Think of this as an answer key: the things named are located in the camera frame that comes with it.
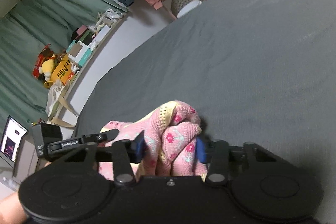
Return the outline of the person's left hand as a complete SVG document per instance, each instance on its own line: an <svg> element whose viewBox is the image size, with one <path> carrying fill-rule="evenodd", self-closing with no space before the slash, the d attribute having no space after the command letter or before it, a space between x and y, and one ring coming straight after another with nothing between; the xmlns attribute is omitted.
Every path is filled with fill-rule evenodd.
<svg viewBox="0 0 336 224"><path fill-rule="evenodd" d="M23 224L27 220L17 192L1 201L0 219L1 224Z"/></svg>

